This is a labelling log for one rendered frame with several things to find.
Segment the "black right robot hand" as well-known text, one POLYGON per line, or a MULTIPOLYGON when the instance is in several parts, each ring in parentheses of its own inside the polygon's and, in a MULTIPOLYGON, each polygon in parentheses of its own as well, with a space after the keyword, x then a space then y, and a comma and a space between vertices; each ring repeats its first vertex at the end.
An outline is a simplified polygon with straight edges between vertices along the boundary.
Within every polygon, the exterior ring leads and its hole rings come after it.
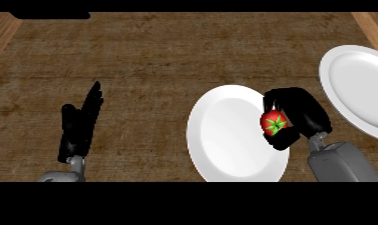
POLYGON ((300 87, 276 88, 264 93, 264 112, 272 109, 285 113, 291 126, 270 136, 263 134, 272 147, 283 151, 300 136, 313 137, 317 133, 332 132, 328 114, 312 94, 300 87))

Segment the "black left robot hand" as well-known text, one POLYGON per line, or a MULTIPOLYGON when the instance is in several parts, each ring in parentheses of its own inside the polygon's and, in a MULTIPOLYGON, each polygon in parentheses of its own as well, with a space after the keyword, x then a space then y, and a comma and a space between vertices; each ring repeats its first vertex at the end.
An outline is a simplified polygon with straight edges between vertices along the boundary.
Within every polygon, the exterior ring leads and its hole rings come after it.
POLYGON ((90 150, 96 120, 103 104, 100 83, 94 82, 81 108, 65 104, 62 113, 62 138, 58 161, 66 163, 74 156, 86 157, 90 150))

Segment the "red tomato with green stem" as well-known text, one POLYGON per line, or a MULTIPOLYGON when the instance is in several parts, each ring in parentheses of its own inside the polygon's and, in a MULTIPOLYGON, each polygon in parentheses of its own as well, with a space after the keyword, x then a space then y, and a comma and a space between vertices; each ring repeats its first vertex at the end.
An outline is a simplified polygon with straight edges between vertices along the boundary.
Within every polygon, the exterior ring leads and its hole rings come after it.
POLYGON ((275 136, 276 133, 288 127, 288 119, 283 113, 278 110, 270 110, 267 113, 261 115, 260 118, 260 126, 263 132, 269 136, 275 136))

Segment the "white round plate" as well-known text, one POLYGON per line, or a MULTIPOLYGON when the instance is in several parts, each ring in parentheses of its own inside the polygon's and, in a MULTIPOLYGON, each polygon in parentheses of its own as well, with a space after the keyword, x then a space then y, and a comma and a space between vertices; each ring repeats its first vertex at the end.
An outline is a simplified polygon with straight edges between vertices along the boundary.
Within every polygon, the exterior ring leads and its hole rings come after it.
POLYGON ((193 166, 207 182, 278 182, 289 150, 263 137, 263 95, 241 85, 213 88, 187 118, 186 142, 193 166))
POLYGON ((320 59, 319 79, 338 113, 378 139, 378 51, 359 45, 334 47, 320 59))

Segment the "black flat appliance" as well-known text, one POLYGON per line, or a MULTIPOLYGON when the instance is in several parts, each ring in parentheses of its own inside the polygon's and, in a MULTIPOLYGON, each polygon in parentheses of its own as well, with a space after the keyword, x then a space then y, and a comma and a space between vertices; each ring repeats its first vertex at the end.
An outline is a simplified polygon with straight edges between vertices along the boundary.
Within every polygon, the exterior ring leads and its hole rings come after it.
POLYGON ((10 14, 18 19, 89 19, 90 13, 89 12, 21 12, 12 11, 10 14))

